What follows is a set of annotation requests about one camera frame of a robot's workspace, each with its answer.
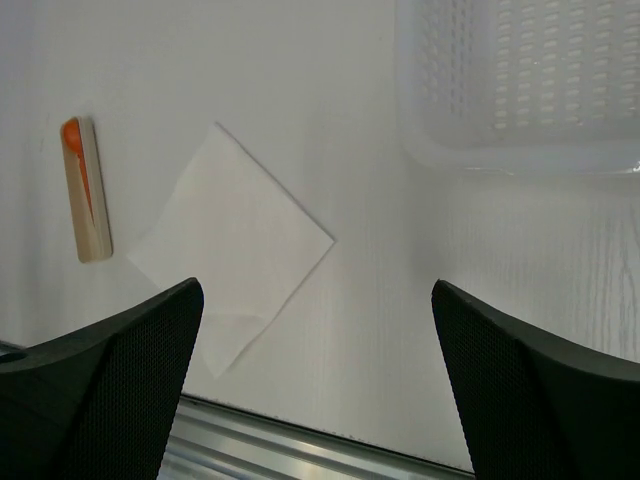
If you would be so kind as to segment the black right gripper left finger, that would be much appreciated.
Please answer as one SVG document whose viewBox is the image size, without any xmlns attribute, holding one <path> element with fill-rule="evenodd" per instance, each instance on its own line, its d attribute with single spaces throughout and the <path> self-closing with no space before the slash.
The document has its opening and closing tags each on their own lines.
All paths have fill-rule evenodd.
<svg viewBox="0 0 640 480">
<path fill-rule="evenodd" d="M 2 345 L 2 478 L 156 478 L 203 308 L 189 278 L 53 340 Z"/>
</svg>

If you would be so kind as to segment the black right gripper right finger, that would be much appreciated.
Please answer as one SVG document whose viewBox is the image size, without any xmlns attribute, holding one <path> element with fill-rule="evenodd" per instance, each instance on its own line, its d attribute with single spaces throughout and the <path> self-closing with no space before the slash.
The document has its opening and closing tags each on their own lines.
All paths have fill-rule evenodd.
<svg viewBox="0 0 640 480">
<path fill-rule="evenodd" d="M 509 316 L 444 280 L 431 303 L 476 478 L 638 478 L 638 364 Z"/>
</svg>

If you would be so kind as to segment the orange plastic spoon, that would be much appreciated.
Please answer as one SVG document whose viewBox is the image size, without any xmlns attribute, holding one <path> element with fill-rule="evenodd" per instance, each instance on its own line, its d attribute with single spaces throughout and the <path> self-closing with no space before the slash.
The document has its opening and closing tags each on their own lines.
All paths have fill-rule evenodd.
<svg viewBox="0 0 640 480">
<path fill-rule="evenodd" d="M 88 172 L 87 172 L 86 160 L 85 160 L 83 143 L 82 143 L 81 132 L 80 132 L 80 124 L 79 124 L 79 120 L 76 117 L 69 119 L 62 126 L 62 139 L 66 147 L 77 158 L 80 176 L 83 184 L 84 195 L 89 208 L 89 213 L 91 215 L 91 218 L 94 218 L 92 199 L 91 199 L 91 193 L 90 193 L 90 187 L 89 187 Z"/>
</svg>

